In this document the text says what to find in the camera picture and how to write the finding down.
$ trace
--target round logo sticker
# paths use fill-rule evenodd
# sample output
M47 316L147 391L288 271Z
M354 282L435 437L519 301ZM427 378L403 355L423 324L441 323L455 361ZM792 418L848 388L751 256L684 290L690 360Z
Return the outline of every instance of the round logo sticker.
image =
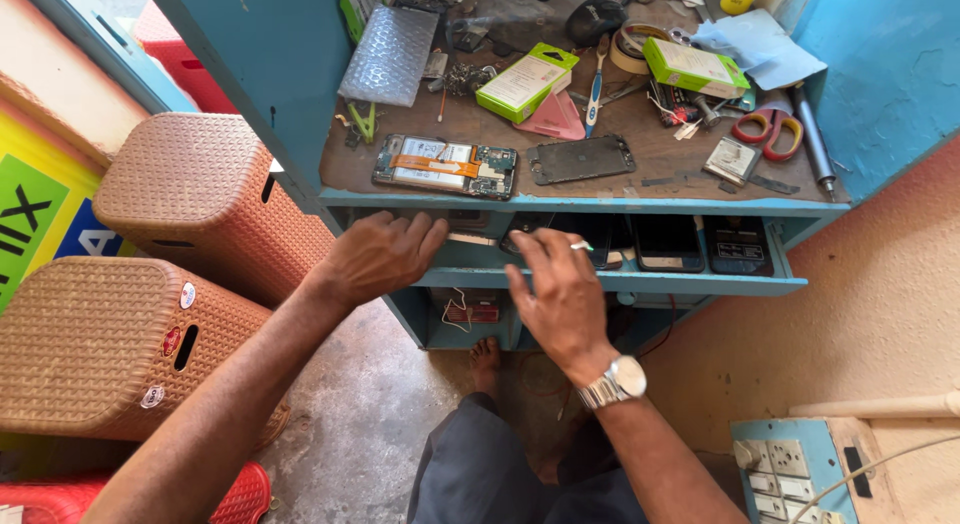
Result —
M180 345L180 327L174 327L166 336L163 336L163 357L170 357Z
M163 387L154 385L147 389L147 394L143 395L143 400L140 401L140 407L150 409L159 404L161 400L163 400Z
M180 295L180 307L182 309L190 308L190 305L193 304L193 301L197 298L197 288L190 284L189 282L183 285L183 291Z

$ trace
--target silver wristwatch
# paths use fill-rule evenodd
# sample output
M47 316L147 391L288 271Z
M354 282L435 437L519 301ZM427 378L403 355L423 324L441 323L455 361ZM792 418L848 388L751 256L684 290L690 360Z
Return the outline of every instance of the silver wristwatch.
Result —
M615 358L600 379L577 389L583 403L590 409L639 398L646 390L647 376L640 363L629 355Z

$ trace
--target red scissors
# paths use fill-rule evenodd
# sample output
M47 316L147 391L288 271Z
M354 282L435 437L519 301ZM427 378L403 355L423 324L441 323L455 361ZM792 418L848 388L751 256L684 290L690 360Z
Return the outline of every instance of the red scissors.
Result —
M763 132L760 132L758 136L751 136L740 129L741 125L750 121L760 124ZM781 127L783 126L793 131L793 146L787 152L779 153L774 150L774 143L780 137ZM782 162L792 157L800 147L800 141L804 138L804 125L800 124L790 113L781 110L756 110L740 117L740 120L733 125L732 133L734 137L747 143L760 143L770 135L770 140L767 141L766 145L763 145L763 156L769 161Z

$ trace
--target hand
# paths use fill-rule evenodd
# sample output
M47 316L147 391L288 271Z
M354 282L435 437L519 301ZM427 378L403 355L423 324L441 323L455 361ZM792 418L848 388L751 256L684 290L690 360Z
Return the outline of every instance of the hand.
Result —
M532 235L510 232L533 271L534 291L516 265L507 265L510 296L523 324L546 354L578 387L596 381L618 357L607 340L603 287L583 249L570 245L580 235L540 228Z
M340 235L307 278L354 309L419 280L449 231L446 220L423 212L411 222L380 211Z

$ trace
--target green clip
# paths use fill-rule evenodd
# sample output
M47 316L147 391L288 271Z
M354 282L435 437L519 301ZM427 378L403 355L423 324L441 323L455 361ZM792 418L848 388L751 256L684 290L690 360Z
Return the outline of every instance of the green clip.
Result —
M369 103L369 117L361 118L360 113L357 113L357 109L354 107L354 104L347 104L346 108L350 111L350 116L353 117L353 122L356 123L357 128L360 129L360 134L363 135L363 140L367 143L374 142L374 130L375 124L377 124L377 104L374 102Z

